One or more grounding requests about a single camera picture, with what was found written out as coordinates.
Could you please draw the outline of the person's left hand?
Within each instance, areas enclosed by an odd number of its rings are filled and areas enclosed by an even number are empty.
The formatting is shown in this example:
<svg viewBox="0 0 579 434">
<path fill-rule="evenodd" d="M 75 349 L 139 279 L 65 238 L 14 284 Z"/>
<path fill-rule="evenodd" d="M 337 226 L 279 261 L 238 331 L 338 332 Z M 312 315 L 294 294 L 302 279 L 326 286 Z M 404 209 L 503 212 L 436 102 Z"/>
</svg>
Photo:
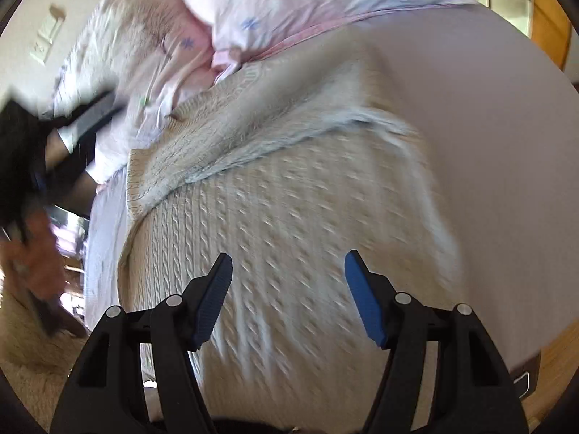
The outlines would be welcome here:
<svg viewBox="0 0 579 434">
<path fill-rule="evenodd" d="M 45 210 L 37 210 L 26 219 L 29 241 L 1 242 L 1 268 L 4 292 L 26 304 L 26 291 L 40 301 L 58 299 L 66 288 L 63 258 L 56 246 Z"/>
</svg>

